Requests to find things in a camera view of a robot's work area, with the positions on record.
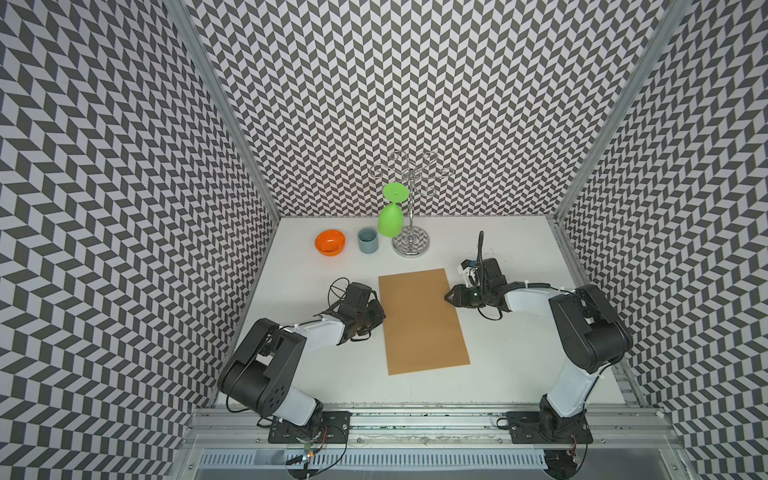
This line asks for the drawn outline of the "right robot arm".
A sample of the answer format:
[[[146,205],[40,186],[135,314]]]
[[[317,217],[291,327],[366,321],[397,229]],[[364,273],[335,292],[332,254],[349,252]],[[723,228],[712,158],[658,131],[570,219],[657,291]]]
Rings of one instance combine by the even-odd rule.
[[[563,438],[585,424],[586,402],[601,372],[633,346],[631,335],[603,291],[593,284],[572,290],[545,282],[509,282],[496,259],[461,262],[463,282],[444,300],[458,308],[495,308],[499,314],[525,312],[554,321],[566,361],[539,404],[538,429]]]

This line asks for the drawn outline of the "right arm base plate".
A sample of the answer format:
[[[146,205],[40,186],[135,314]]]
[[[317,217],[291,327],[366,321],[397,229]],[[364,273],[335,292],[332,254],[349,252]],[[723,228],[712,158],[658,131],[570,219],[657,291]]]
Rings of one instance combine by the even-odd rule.
[[[509,411],[505,419],[514,444],[589,445],[594,442],[584,412],[564,418],[553,410]]]

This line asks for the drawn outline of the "brown kraft file bag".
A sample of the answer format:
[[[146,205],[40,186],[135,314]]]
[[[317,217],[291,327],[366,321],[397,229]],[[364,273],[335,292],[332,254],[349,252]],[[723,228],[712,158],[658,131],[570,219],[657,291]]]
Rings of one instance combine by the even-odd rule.
[[[448,292],[443,269],[379,278],[378,295],[386,315],[382,326],[389,374],[470,363],[457,310],[444,299]]]

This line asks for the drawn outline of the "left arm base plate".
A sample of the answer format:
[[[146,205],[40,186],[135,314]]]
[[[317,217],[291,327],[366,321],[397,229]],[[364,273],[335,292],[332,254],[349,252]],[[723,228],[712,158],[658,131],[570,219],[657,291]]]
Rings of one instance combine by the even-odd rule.
[[[344,444],[350,427],[350,411],[327,411],[313,415],[299,426],[287,420],[275,420],[268,433],[269,444]]]

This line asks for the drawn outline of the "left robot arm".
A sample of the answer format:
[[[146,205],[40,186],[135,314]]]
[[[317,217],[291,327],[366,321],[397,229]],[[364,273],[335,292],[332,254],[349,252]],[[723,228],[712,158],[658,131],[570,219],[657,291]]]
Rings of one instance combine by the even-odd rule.
[[[257,320],[223,367],[217,388],[227,402],[238,402],[244,411],[314,427],[322,417],[322,403],[293,385],[302,355],[365,341],[385,318],[377,293],[349,281],[339,297],[310,320],[289,325]]]

